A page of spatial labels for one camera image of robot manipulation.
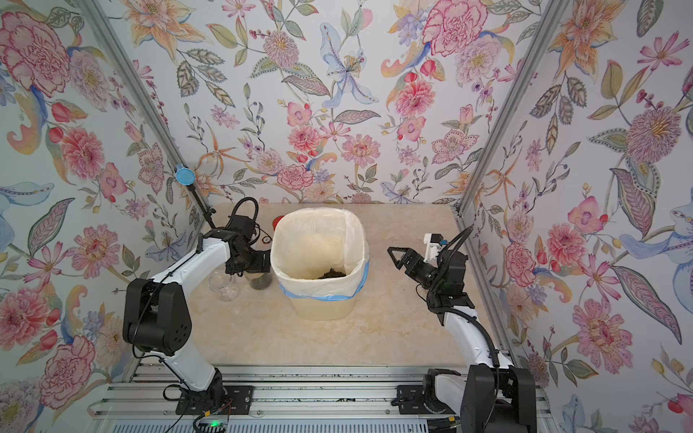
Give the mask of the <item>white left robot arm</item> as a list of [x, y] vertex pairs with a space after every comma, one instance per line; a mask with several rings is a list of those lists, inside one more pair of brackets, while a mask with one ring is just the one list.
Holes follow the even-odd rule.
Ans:
[[270, 252], [254, 249], [263, 233], [258, 214], [259, 202], [243, 198], [234, 206], [227, 225], [212, 225], [167, 270], [127, 286], [123, 339], [135, 355], [159, 359], [177, 377], [185, 405], [180, 414], [211, 414], [232, 402], [222, 373], [191, 341], [188, 297], [218, 269], [226, 276], [270, 272]]

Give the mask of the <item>cream trash bin with liner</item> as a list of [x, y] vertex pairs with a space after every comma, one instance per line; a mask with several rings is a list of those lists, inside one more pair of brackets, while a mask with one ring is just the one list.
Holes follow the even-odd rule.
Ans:
[[360, 219], [346, 209], [310, 207], [274, 229], [271, 265], [284, 296], [307, 320], [344, 319], [366, 286], [370, 251]]

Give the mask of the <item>beige lid tea jar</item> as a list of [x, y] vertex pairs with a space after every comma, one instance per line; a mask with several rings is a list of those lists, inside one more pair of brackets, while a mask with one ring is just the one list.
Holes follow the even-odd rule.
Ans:
[[268, 289], [273, 281], [273, 276], [270, 272], [258, 272], [257, 274], [249, 272], [245, 277], [247, 278], [250, 288], [253, 290]]

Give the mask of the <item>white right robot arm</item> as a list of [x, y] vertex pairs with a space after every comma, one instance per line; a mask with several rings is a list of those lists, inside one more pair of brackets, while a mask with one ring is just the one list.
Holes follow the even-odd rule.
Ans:
[[392, 404], [402, 414], [433, 415], [430, 430], [535, 432], [536, 382], [496, 346], [465, 290], [468, 258], [461, 247], [471, 232], [466, 227], [450, 241], [429, 234], [425, 254], [395, 246], [387, 250], [395, 267], [425, 290], [427, 309], [452, 335], [468, 367], [467, 373], [431, 368], [422, 385], [399, 387]]

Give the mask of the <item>clear glass tea jar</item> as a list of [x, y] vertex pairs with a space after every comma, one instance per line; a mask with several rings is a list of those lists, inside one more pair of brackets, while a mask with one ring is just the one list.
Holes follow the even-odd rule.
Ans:
[[234, 301], [240, 292], [236, 277], [227, 274], [222, 267], [215, 269], [209, 276], [209, 289], [225, 302]]

